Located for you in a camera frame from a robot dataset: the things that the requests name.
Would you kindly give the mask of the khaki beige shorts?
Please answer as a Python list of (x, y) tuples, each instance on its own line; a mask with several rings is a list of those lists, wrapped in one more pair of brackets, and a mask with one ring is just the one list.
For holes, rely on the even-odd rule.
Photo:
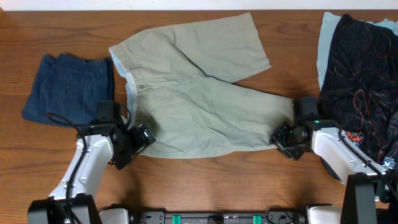
[(132, 120), (155, 142), (144, 155), (217, 157), (270, 149), (292, 100), (238, 86), (270, 68), (249, 13), (146, 29), (109, 48)]

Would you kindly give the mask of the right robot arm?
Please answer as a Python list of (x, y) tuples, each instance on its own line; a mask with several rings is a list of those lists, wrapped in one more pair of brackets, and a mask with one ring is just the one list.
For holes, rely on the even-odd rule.
[(325, 169), (345, 186), (342, 207), (307, 205), (303, 210), (267, 213), (268, 223), (397, 223), (397, 173), (374, 162), (331, 120), (283, 123), (271, 143), (290, 159), (304, 152), (320, 157)]

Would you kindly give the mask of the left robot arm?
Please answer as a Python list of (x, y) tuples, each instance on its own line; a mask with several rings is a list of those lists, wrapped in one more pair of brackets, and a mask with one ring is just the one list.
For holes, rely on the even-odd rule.
[(128, 208), (112, 205), (98, 211), (95, 197), (108, 164), (121, 170), (155, 142), (147, 126), (126, 129), (114, 123), (94, 124), (79, 132), (73, 159), (48, 198), (34, 200), (29, 223), (132, 223)]

